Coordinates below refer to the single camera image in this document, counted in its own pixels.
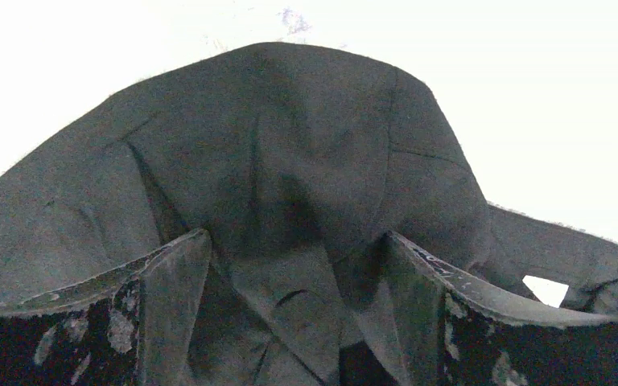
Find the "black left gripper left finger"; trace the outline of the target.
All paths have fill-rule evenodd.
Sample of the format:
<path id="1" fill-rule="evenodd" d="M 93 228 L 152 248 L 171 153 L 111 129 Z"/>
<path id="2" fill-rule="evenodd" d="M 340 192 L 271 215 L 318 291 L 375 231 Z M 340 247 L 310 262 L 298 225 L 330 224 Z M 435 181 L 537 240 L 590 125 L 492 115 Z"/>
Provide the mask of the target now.
<path id="1" fill-rule="evenodd" d="M 0 385 L 181 385 L 212 257 L 195 230 L 61 289 L 0 304 Z"/>

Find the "black button shirt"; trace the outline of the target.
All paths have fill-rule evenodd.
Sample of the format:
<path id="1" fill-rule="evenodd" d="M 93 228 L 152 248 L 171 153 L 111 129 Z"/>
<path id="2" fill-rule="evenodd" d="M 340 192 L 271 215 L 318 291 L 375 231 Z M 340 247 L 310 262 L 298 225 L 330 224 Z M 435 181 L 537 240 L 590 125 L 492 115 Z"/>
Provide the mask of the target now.
<path id="1" fill-rule="evenodd" d="M 195 230 L 212 244 L 181 385 L 408 385 L 395 232 L 548 306 L 618 314 L 618 244 L 490 204 L 431 90 L 258 43 L 112 95 L 0 177 L 0 304 Z"/>

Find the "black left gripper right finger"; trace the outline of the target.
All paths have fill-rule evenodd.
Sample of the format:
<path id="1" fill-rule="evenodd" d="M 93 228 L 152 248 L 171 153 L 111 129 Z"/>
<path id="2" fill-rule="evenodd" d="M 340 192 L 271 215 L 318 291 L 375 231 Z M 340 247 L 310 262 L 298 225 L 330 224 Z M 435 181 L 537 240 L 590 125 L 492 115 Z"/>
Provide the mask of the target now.
<path id="1" fill-rule="evenodd" d="M 529 300 L 391 232 L 383 268 L 408 385 L 618 385 L 618 314 Z"/>

